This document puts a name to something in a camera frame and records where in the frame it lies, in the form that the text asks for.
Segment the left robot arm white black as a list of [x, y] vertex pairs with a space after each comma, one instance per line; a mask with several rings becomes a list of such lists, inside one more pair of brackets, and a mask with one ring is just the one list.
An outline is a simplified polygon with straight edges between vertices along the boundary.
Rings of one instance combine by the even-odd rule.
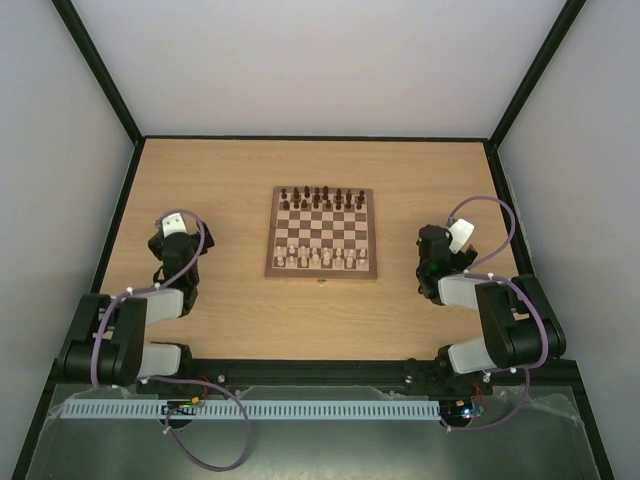
[[190, 313], [197, 296], [198, 259], [215, 245], [206, 223], [190, 233], [181, 213], [158, 221], [148, 248], [160, 262], [152, 285], [127, 288], [111, 296], [82, 296], [61, 351], [56, 373], [65, 380], [93, 386], [127, 386], [140, 377], [177, 372], [181, 348], [146, 347], [146, 327]]

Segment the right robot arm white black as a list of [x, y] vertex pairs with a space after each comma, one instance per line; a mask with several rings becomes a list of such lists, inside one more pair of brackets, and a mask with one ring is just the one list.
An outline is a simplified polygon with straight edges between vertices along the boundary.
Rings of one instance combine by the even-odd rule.
[[538, 368], [564, 355], [566, 336], [539, 280], [473, 273], [477, 252], [455, 250], [459, 237], [453, 227], [435, 225], [418, 233], [418, 293], [439, 306], [476, 312], [482, 329], [481, 336], [439, 351], [438, 384], [455, 392], [471, 373]]

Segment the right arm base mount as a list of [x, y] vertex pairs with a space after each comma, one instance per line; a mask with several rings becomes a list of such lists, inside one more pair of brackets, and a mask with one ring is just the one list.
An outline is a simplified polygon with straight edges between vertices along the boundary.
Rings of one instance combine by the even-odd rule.
[[477, 391], [493, 393], [493, 387], [482, 381], [480, 373], [456, 374], [443, 358], [409, 359], [403, 365], [403, 378], [408, 394], [458, 398], [474, 396]]

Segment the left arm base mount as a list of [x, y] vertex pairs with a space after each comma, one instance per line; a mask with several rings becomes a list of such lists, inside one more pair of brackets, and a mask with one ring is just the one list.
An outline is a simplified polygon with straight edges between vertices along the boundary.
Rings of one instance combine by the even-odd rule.
[[135, 386], [139, 393], [196, 396], [214, 393], [211, 384], [226, 387], [229, 376], [229, 365], [222, 360], [152, 358], [143, 360]]

